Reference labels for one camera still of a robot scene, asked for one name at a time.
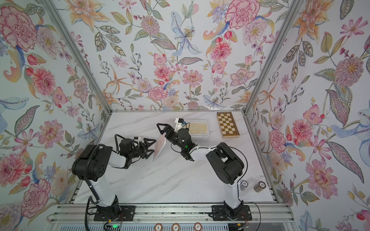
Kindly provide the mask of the pink keyboard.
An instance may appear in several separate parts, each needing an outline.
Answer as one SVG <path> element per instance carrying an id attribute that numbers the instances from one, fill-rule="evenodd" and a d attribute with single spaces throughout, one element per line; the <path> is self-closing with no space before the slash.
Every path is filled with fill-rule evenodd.
<path id="1" fill-rule="evenodd" d="M 159 137 L 159 139 L 157 140 L 157 142 L 155 143 L 155 149 L 154 149 L 154 153 L 153 153 L 153 161 L 155 161 L 158 158 L 158 156 L 160 155 L 161 151 L 165 147 L 166 141 L 167 140 L 166 140 L 165 134 L 162 134 Z"/>

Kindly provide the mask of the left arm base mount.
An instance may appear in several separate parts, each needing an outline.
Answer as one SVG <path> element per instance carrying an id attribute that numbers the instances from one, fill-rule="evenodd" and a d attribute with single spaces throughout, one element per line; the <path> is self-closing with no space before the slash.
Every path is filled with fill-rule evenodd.
<path id="1" fill-rule="evenodd" d="M 120 206 L 117 196 L 110 206 L 96 206 L 94 221 L 133 221 L 136 206 Z"/>

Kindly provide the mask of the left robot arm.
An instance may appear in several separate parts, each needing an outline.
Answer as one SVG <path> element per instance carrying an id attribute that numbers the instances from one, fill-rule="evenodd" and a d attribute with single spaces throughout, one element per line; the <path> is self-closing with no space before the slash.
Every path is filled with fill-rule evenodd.
<path id="1" fill-rule="evenodd" d="M 110 190 L 105 172 L 108 167 L 128 169 L 140 159 L 148 159 L 155 150 L 155 139 L 115 135 L 116 149 L 104 144 L 88 145 L 72 165 L 72 173 L 84 181 L 95 199 L 91 203 L 103 208 L 114 204 L 116 196 Z"/>

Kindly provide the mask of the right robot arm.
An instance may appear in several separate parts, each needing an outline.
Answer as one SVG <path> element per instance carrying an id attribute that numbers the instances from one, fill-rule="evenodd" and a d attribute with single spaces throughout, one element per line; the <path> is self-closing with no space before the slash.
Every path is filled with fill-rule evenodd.
<path id="1" fill-rule="evenodd" d="M 242 176 L 244 162 L 234 152 L 236 149 L 221 142 L 215 147 L 204 147 L 195 144 L 185 125 L 174 129 L 169 124 L 158 123 L 161 135 L 171 144 L 180 148 L 179 153 L 187 161 L 207 160 L 225 186 L 224 204 L 230 209 L 241 206 L 237 180 Z"/>

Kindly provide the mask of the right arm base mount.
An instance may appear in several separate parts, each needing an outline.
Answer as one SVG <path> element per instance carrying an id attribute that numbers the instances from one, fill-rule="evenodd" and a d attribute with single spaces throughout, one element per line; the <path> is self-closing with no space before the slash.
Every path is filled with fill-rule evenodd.
<path id="1" fill-rule="evenodd" d="M 252 215 L 248 205 L 243 201 L 236 207 L 232 208 L 224 202 L 223 205 L 213 205 L 209 213 L 213 221 L 251 221 Z"/>

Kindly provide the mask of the yellow keyboard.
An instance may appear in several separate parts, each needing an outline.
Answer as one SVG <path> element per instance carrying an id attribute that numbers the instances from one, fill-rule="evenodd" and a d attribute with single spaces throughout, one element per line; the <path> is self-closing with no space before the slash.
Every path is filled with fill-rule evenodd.
<path id="1" fill-rule="evenodd" d="M 206 119 L 187 119 L 185 122 L 192 137 L 209 137 L 209 124 Z"/>

